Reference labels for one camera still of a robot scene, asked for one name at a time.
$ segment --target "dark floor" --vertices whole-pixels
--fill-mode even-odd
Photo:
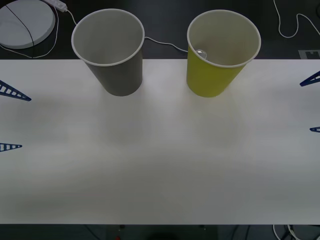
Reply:
[[[199,14],[215,9],[238,12],[249,18],[259,29],[262,45],[257,59],[299,59],[298,50],[319,50],[320,36],[310,22],[299,17],[299,32],[286,39],[278,33],[278,16],[273,0],[62,0],[77,22],[86,15],[101,9],[116,8],[129,11],[142,22],[145,35],[161,42],[188,48],[187,29]],[[0,8],[13,0],[1,0]],[[292,35],[297,28],[296,14],[308,16],[320,29],[316,8],[320,0],[276,0],[281,15],[281,31]],[[41,59],[77,59],[71,47],[71,34],[75,27],[67,12],[58,12],[60,24],[55,48]],[[56,29],[35,46],[35,56],[48,52],[53,46]],[[32,55],[32,49],[21,53]],[[145,59],[186,59],[187,54],[171,46],[146,40],[142,48]],[[0,48],[0,59],[27,59],[24,56]]]
[[[247,225],[235,229],[233,225],[89,225],[96,235],[94,237],[84,225],[0,225],[1,240],[245,240]],[[284,234],[284,226],[276,226],[280,237]],[[295,225],[296,236],[303,240],[314,240],[320,235],[320,227]],[[247,240],[277,240],[271,225],[251,225]]]

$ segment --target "gray paper cup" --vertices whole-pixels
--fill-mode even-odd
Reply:
[[[120,9],[103,9],[76,25],[71,44],[105,90],[127,96],[142,83],[144,39],[144,27],[136,16]]]

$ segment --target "white round object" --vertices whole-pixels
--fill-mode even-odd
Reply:
[[[17,0],[7,6],[29,29],[34,45],[46,39],[55,27],[55,14],[40,0]],[[0,44],[10,49],[32,47],[28,30],[12,12],[6,6],[0,9]]]

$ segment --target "cup rim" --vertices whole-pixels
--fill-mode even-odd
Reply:
[[[127,58],[121,60],[121,61],[117,61],[117,62],[114,62],[114,63],[95,63],[95,62],[91,62],[91,61],[88,61],[86,59],[84,59],[76,50],[75,48],[75,45],[74,45],[74,37],[75,37],[75,32],[77,30],[77,28],[79,27],[79,25],[85,21],[87,18],[89,18],[90,16],[92,15],[95,15],[97,13],[100,13],[100,12],[108,12],[108,11],[114,11],[114,12],[122,12],[122,13],[126,13],[128,15],[131,15],[141,26],[141,29],[142,29],[142,40],[141,40],[141,43],[139,45],[139,47],[135,50],[134,53],[132,53],[130,56],[128,56]],[[88,14],[87,16],[85,16],[84,18],[82,18],[78,23],[77,25],[75,26],[75,28],[73,29],[73,32],[72,32],[72,36],[71,36],[71,45],[72,45],[72,49],[74,51],[74,53],[77,55],[78,58],[80,58],[82,61],[84,61],[85,63],[87,64],[90,64],[90,65],[93,65],[93,66],[98,66],[98,67],[111,67],[111,66],[115,66],[115,65],[119,65],[119,64],[122,64],[130,59],[132,59],[139,51],[140,49],[142,48],[143,44],[144,44],[144,41],[145,41],[145,28],[143,26],[143,24],[141,23],[141,21],[139,20],[139,18],[137,18],[135,15],[133,15],[131,12],[128,12],[128,11],[125,11],[125,10],[121,10],[121,9],[117,9],[117,8],[108,8],[108,9],[102,9],[102,10],[98,10],[98,11],[94,11],[90,14]]]
[[[240,63],[240,64],[236,64],[236,65],[220,65],[220,64],[217,64],[217,63],[213,63],[211,61],[208,61],[204,58],[202,58],[197,52],[196,50],[194,49],[194,47],[192,46],[191,42],[190,42],[190,38],[189,38],[189,33],[190,33],[190,28],[191,26],[193,25],[193,23],[198,19],[200,18],[201,16],[203,15],[206,15],[206,14],[209,14],[209,13],[213,13],[213,12],[227,12],[227,13],[230,13],[230,14],[234,14],[234,15],[237,15],[237,16],[240,16],[242,18],[244,18],[244,20],[246,20],[252,27],[253,29],[255,30],[255,32],[257,33],[257,36],[258,36],[258,48],[255,52],[255,54],[247,61],[243,62],[243,63]],[[219,68],[225,68],[225,69],[233,69],[233,68],[238,68],[238,67],[241,67],[241,66],[244,66],[246,65],[247,63],[251,62],[259,53],[260,51],[260,48],[261,48],[261,36],[260,36],[260,33],[259,33],[259,30],[258,28],[256,27],[256,25],[254,25],[254,23],[252,21],[250,21],[250,19],[248,19],[247,17],[243,16],[242,14],[240,13],[237,13],[235,11],[230,11],[230,10],[224,10],[224,9],[216,9],[216,10],[210,10],[210,11],[206,11],[206,12],[203,12],[201,13],[200,15],[196,16],[195,19],[192,20],[192,22],[190,23],[189,27],[188,27],[188,31],[186,33],[186,38],[187,38],[187,41],[188,41],[188,45],[190,47],[190,49],[193,51],[193,53],[202,61],[206,62],[207,64],[210,64],[212,66],[215,66],[215,67],[219,67]]]

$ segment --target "yellow paper cup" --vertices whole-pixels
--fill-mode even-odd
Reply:
[[[187,84],[197,95],[222,93],[261,46],[257,27],[245,16],[212,10],[197,16],[187,31]],[[206,58],[196,51],[202,50]]]

